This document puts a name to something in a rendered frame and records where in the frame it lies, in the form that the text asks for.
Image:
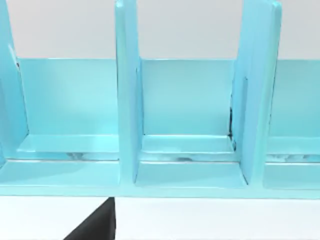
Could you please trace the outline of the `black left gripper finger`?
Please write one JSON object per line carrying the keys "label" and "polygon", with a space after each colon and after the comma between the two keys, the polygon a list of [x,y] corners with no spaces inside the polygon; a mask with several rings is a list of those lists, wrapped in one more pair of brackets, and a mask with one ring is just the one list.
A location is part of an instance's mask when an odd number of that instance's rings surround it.
{"label": "black left gripper finger", "polygon": [[115,240],[115,198],[109,197],[63,240]]}

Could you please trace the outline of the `light blue rack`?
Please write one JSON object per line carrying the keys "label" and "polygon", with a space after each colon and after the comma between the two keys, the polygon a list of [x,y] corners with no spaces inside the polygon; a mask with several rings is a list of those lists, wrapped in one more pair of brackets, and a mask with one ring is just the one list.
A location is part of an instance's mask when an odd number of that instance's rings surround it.
{"label": "light blue rack", "polygon": [[235,59],[152,59],[136,0],[114,58],[19,58],[0,0],[0,196],[320,200],[320,59],[279,59],[283,6],[243,0]]}

